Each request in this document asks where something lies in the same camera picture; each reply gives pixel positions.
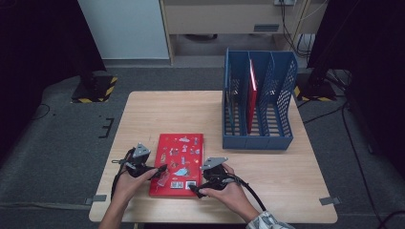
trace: blue file organizer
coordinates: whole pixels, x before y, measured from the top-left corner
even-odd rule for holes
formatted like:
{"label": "blue file organizer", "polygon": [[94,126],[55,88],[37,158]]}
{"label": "blue file organizer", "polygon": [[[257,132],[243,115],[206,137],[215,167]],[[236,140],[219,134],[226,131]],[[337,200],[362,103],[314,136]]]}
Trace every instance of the blue file organizer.
{"label": "blue file organizer", "polygon": [[[251,133],[246,103],[252,59],[258,96]],[[223,91],[223,148],[285,150],[293,139],[288,106],[298,65],[292,52],[226,51]]]}

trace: finger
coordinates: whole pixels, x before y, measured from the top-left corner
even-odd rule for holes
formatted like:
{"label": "finger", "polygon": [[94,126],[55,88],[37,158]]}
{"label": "finger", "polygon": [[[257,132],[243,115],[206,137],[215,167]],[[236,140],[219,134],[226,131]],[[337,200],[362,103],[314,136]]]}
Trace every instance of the finger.
{"label": "finger", "polygon": [[229,165],[223,163],[223,166],[229,174],[235,175],[235,171],[231,167],[229,167]]}

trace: sleeve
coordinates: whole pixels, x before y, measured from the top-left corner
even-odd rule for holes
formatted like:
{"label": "sleeve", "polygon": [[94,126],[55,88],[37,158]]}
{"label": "sleeve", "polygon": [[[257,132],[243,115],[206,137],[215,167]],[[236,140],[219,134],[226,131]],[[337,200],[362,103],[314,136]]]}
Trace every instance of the sleeve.
{"label": "sleeve", "polygon": [[277,219],[268,211],[263,212],[252,220],[246,229],[294,229],[294,227],[284,223],[279,222]]}

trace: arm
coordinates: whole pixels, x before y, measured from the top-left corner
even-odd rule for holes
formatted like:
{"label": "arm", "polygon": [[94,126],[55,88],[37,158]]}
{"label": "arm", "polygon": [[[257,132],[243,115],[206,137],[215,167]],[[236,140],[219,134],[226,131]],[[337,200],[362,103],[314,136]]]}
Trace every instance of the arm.
{"label": "arm", "polygon": [[131,177],[127,172],[123,172],[117,182],[113,199],[98,228],[119,228],[129,201],[134,196],[139,186],[152,177],[157,171],[158,169],[149,170],[136,178]]}
{"label": "arm", "polygon": [[[224,168],[229,174],[235,175],[234,170],[223,163]],[[265,211],[260,214],[247,199],[244,189],[241,185],[232,182],[228,183],[223,190],[201,189],[201,194],[216,198],[222,202],[229,210],[238,214],[248,225],[246,229],[291,229],[290,225],[278,222],[272,214]]]}

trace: book cover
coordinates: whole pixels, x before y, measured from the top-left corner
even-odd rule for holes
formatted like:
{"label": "book cover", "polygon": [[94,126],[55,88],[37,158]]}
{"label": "book cover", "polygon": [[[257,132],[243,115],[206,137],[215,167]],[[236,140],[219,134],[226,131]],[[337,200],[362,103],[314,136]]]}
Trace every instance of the book cover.
{"label": "book cover", "polygon": [[247,94],[247,109],[246,109],[246,128],[247,133],[250,134],[252,130],[254,109],[256,107],[256,97],[257,97],[257,81],[253,68],[253,61],[249,59],[249,89]]}
{"label": "book cover", "polygon": [[151,179],[151,197],[196,197],[188,185],[200,186],[203,174],[203,134],[160,134],[155,167],[167,164],[160,178]]}

